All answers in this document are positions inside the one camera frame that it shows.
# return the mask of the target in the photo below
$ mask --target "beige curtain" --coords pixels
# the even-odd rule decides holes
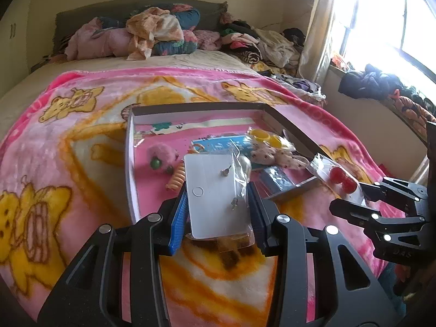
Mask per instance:
[[[334,0],[315,0],[310,16],[306,42],[301,54],[300,77],[322,84],[331,58],[331,27]]]
[[[427,181],[429,179],[429,158],[426,156],[422,160],[419,167],[410,177],[409,182],[418,183],[422,186],[427,186]]]

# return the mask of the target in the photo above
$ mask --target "gray headboard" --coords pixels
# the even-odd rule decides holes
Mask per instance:
[[[218,30],[219,18],[227,11],[227,3],[213,3],[198,0],[112,0],[83,6],[56,15],[56,32],[53,37],[53,51],[57,51],[63,37],[73,34],[94,17],[104,16],[124,21],[130,12],[141,10],[155,3],[185,3],[200,11],[200,23],[196,29]]]

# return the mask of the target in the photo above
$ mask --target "window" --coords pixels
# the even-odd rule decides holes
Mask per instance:
[[[335,0],[333,49],[370,63],[436,102],[436,18],[424,0]]]

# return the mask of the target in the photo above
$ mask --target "yellow round object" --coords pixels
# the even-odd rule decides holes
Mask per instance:
[[[268,143],[271,147],[275,147],[276,149],[281,149],[283,147],[282,139],[278,135],[273,135],[268,140]]]
[[[269,133],[262,129],[252,129],[250,134],[259,142],[268,141],[270,139]]]

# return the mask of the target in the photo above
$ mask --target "green bead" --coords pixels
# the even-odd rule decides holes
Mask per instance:
[[[158,169],[160,166],[162,166],[162,161],[159,160],[156,156],[154,156],[150,161],[150,167],[152,169]]]

